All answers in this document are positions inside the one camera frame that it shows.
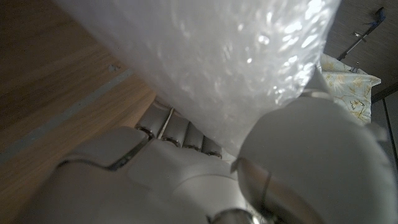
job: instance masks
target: bubble wrap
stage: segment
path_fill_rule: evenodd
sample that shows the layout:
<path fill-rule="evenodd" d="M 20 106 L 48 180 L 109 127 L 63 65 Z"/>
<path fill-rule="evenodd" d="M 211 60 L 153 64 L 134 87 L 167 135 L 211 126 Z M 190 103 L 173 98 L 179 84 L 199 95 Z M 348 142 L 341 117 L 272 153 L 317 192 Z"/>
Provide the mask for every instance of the bubble wrap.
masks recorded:
<path fill-rule="evenodd" d="M 340 3 L 55 1 L 232 155 L 262 115 L 299 96 Z"/>

